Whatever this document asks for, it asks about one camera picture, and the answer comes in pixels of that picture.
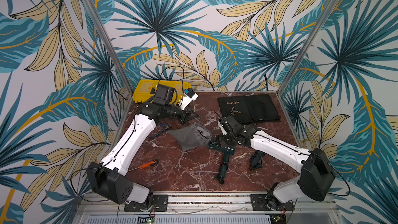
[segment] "yellow toolbox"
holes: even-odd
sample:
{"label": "yellow toolbox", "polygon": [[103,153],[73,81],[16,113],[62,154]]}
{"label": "yellow toolbox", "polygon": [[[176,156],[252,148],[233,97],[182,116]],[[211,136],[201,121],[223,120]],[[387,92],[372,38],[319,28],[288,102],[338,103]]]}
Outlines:
{"label": "yellow toolbox", "polygon": [[[138,102],[144,102],[147,99],[149,99],[151,96],[155,95],[155,94],[151,94],[152,89],[154,89],[154,91],[156,91],[156,86],[158,85],[158,80],[140,80],[140,82],[138,82],[137,88],[134,90],[134,94],[132,96],[132,99],[134,100],[134,102],[138,103]],[[176,104],[178,102],[180,102],[181,100],[181,96],[182,94],[182,89],[181,89],[181,83],[182,82],[174,82],[174,81],[160,81],[159,84],[165,85],[165,86],[169,86],[169,87],[173,87],[177,90],[177,94],[178,94],[178,99],[176,101]],[[192,87],[191,84],[189,82],[184,82],[183,83],[183,89],[187,89]]]}

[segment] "hair dryer icon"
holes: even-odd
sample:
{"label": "hair dryer icon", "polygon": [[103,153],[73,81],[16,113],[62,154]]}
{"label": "hair dryer icon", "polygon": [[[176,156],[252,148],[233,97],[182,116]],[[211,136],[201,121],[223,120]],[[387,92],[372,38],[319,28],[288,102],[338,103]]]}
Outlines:
{"label": "hair dryer icon", "polygon": [[240,114],[240,113],[242,113],[242,112],[240,112],[240,111],[235,111],[235,107],[232,107],[232,109],[231,109],[231,114],[232,114],[232,115],[236,115],[236,114]]}

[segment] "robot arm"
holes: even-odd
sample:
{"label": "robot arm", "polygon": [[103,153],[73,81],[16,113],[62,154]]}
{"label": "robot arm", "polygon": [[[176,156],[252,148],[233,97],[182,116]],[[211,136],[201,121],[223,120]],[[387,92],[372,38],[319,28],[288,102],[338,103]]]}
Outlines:
{"label": "robot arm", "polygon": [[195,117],[187,105],[196,100],[197,94],[191,88],[186,89],[179,105],[173,105],[170,102],[174,91],[172,87],[158,85],[155,96],[137,108],[134,120],[112,151],[99,164],[92,162],[88,166],[93,192],[117,204],[128,200],[141,203],[142,209],[152,206],[152,192],[125,175],[138,149],[163,118],[177,117],[183,124]]}
{"label": "robot arm", "polygon": [[291,145],[252,125],[243,127],[232,116],[220,119],[218,123],[223,132],[222,137],[217,137],[219,146],[242,144],[269,154],[300,173],[291,180],[272,186],[267,193],[269,209],[277,210],[286,202],[303,196],[316,201],[325,199],[335,179],[325,152]]}

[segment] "red marble surface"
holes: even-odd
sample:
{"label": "red marble surface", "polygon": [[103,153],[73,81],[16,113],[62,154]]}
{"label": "red marble surface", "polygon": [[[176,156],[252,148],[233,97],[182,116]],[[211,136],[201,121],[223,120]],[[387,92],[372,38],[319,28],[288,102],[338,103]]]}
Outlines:
{"label": "red marble surface", "polygon": [[[213,136],[219,135],[221,130],[217,126],[218,116],[212,111],[221,115],[217,98],[249,94],[253,93],[199,92],[197,100],[189,105],[199,117],[184,126],[198,122],[211,131]],[[270,95],[282,121],[258,123],[257,127],[276,138],[296,145],[275,93],[270,93]],[[130,108],[131,112],[125,122],[124,132],[133,120],[132,114],[136,106],[133,103]],[[166,119],[162,123],[165,121],[172,126],[172,129],[184,127],[177,120]],[[157,127],[152,135],[161,129],[162,127]],[[213,175],[218,173],[222,162],[223,154],[221,152],[206,147],[197,147],[182,152],[174,137],[163,133],[156,138],[147,138],[144,141],[134,157],[130,169],[155,159],[158,159],[160,164],[128,172],[126,177],[153,190],[256,191],[270,189],[275,182],[283,182],[298,175],[294,169],[269,155],[265,155],[263,158],[263,168],[251,172],[249,164],[253,153],[253,149],[238,146],[235,155],[230,157],[225,184],[221,185],[213,179]]]}

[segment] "vent grille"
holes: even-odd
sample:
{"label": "vent grille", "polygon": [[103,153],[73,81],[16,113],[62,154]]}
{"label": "vent grille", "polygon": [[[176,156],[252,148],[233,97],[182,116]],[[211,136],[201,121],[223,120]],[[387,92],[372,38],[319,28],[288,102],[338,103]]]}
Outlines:
{"label": "vent grille", "polygon": [[[137,216],[119,215],[118,224],[136,224]],[[260,214],[157,214],[156,224],[194,224],[194,223],[215,223],[215,224],[271,224],[269,215]],[[86,224],[116,224],[116,215],[90,215]]]}

